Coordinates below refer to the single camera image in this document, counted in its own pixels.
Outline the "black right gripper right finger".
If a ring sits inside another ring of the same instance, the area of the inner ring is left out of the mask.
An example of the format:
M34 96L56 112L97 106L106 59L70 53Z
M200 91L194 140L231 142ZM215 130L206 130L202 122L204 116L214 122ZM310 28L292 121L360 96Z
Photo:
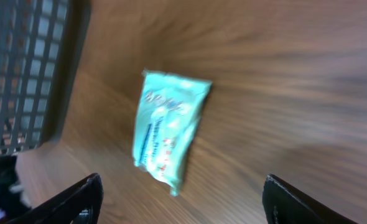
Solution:
M266 177L262 205L268 224L356 224L273 174Z

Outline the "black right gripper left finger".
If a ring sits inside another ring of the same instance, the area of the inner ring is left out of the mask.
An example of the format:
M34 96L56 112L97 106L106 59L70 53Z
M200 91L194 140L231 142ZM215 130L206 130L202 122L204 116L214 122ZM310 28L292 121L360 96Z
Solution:
M93 173L8 224L97 224L102 202L101 177Z

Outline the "teal wet wipes packet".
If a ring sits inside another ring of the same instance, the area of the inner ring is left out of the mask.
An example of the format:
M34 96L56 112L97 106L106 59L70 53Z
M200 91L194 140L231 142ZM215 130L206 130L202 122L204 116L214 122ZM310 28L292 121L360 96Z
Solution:
M176 197L212 82L148 69L142 74L132 158L136 167L169 185Z

